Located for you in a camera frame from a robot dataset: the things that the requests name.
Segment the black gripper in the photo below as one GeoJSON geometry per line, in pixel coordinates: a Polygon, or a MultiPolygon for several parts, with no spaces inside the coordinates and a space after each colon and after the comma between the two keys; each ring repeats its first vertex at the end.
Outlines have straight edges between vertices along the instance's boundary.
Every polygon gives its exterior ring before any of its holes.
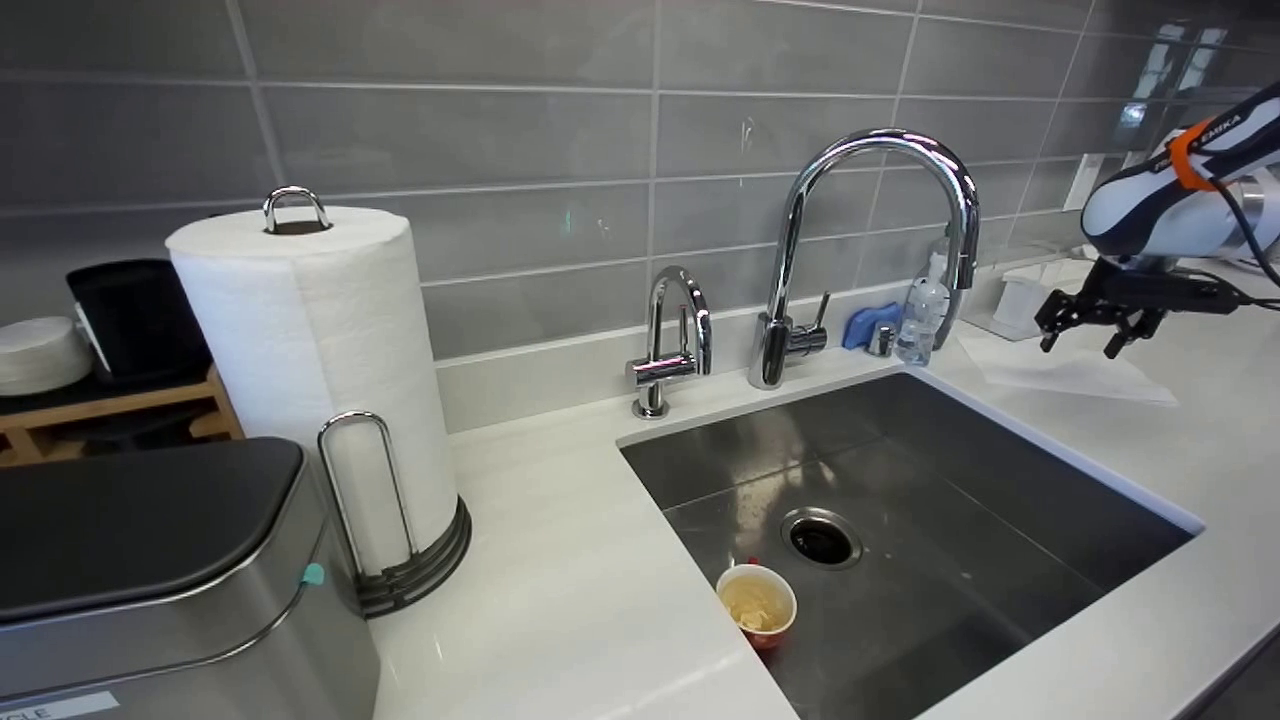
{"type": "Polygon", "coordinates": [[[1172,265],[1121,269],[1095,259],[1075,293],[1050,293],[1039,311],[1039,346],[1050,350],[1069,328],[1110,324],[1102,357],[1115,359],[1131,341],[1151,341],[1169,311],[1211,311],[1229,314],[1244,307],[1248,295],[1211,275],[1179,271],[1172,265]]]}

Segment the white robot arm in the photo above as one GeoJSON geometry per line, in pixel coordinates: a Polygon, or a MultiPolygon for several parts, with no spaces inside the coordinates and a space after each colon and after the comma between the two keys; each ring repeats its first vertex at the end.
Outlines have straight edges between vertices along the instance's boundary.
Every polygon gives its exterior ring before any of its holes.
{"type": "Polygon", "coordinates": [[[1115,359],[1131,341],[1151,341],[1169,311],[1271,307],[1271,295],[1248,295],[1190,269],[1190,255],[1218,255],[1238,240],[1277,275],[1277,158],[1280,85],[1266,85],[1095,182],[1081,211],[1095,265],[1075,293],[1039,304],[1039,346],[1069,328],[1110,324],[1102,357],[1115,359]]]}

